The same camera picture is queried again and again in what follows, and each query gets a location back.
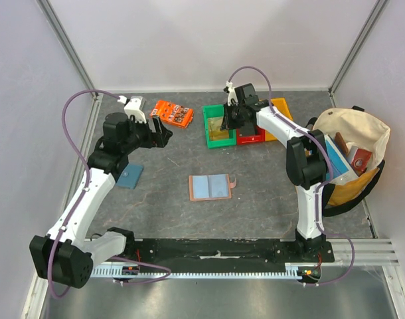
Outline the gold cards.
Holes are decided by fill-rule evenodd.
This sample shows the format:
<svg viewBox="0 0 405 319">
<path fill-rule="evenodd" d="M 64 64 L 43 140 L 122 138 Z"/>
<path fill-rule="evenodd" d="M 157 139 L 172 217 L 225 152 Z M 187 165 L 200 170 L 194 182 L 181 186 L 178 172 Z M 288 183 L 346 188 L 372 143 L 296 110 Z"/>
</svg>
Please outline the gold cards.
<svg viewBox="0 0 405 319">
<path fill-rule="evenodd" d="M 230 138 L 229 131 L 221 131 L 222 116 L 208 118 L 208 136 L 210 141 L 227 140 Z"/>
</svg>

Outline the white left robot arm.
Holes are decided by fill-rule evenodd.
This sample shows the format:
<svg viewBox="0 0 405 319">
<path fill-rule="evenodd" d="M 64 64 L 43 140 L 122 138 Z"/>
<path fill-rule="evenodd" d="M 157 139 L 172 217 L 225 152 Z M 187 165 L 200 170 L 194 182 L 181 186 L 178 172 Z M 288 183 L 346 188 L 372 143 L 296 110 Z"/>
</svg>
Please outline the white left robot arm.
<svg viewBox="0 0 405 319">
<path fill-rule="evenodd" d="M 164 148 L 172 137 L 158 116 L 154 127 L 121 112 L 106 116 L 103 134 L 85 162 L 82 181 L 62 216 L 44 236 L 34 236 L 29 249 L 39 277 L 49 284 L 82 288 L 93 269 L 112 257 L 136 256 L 133 231 L 109 228 L 86 241 L 86 234 L 106 195 L 114 188 L 138 148 Z"/>
</svg>

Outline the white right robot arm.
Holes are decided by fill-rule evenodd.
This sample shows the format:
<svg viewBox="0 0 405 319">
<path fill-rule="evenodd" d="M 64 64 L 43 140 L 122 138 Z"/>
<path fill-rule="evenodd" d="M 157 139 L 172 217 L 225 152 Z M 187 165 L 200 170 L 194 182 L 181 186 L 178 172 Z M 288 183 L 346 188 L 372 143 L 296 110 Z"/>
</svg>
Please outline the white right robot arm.
<svg viewBox="0 0 405 319">
<path fill-rule="evenodd" d="M 253 84 L 235 87 L 227 82 L 222 130 L 235 130 L 251 123 L 274 136 L 286 148 L 286 173 L 297 191 L 299 217 L 294 253 L 304 262 L 318 253 L 326 240 L 322 233 L 322 191 L 326 182 L 327 158 L 324 134 L 286 118 L 270 99 L 260 100 Z"/>
</svg>

